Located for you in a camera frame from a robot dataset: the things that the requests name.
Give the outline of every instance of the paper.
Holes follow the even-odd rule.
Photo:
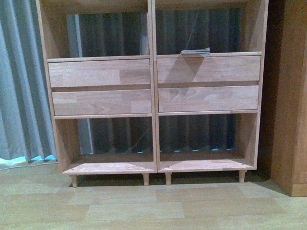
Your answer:
[[[194,49],[194,50],[182,50],[180,54],[210,54],[210,48],[206,49]]]

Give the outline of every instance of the drawer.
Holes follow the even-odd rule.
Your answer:
[[[159,89],[159,112],[257,109],[258,91],[258,86]]]
[[[149,60],[49,63],[51,87],[150,84]]]
[[[53,92],[52,98],[56,116],[152,112],[150,90]]]
[[[258,81],[260,56],[158,59],[158,83]]]

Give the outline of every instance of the shelf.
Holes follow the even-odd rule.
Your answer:
[[[152,114],[108,114],[108,115],[74,115],[54,116],[56,120],[62,119],[92,119],[92,118],[122,118],[122,117],[151,117]]]
[[[147,0],[45,0],[66,14],[147,11]]]
[[[193,10],[244,6],[249,0],[155,0],[157,10]]]
[[[177,115],[213,115],[213,114],[256,114],[257,109],[252,110],[224,110],[224,111],[193,111],[193,112],[165,112],[159,113],[159,116],[177,116]]]
[[[158,173],[255,170],[245,159],[163,161]]]
[[[73,162],[63,174],[91,175],[91,174],[133,174],[156,173],[156,163],[152,154],[94,154],[82,155]]]
[[[237,57],[237,56],[261,56],[262,52],[233,52],[233,53],[211,53],[211,54],[170,54],[170,55],[157,55],[158,59],[161,58],[207,58],[207,57]]]
[[[116,60],[138,60],[149,59],[149,55],[139,56],[114,56],[114,57],[71,57],[71,58],[50,58],[48,63],[55,62],[78,62],[78,61],[116,61]]]

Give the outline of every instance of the curtain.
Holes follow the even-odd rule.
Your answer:
[[[211,48],[237,52],[241,10],[158,11],[157,53],[179,54],[184,49]],[[142,13],[79,15],[80,57],[140,55]],[[152,150],[151,119],[91,119],[93,153]],[[232,149],[235,115],[160,117],[162,152]]]
[[[0,0],[0,158],[56,157],[35,0]]]

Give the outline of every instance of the wooden shelf unit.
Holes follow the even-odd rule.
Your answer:
[[[257,167],[268,0],[36,0],[59,170],[80,174],[240,171]],[[241,52],[157,55],[156,10],[241,7]],[[149,55],[71,58],[68,14],[147,12]],[[238,114],[235,151],[165,161],[159,116]],[[77,119],[151,117],[150,159],[80,154]]]

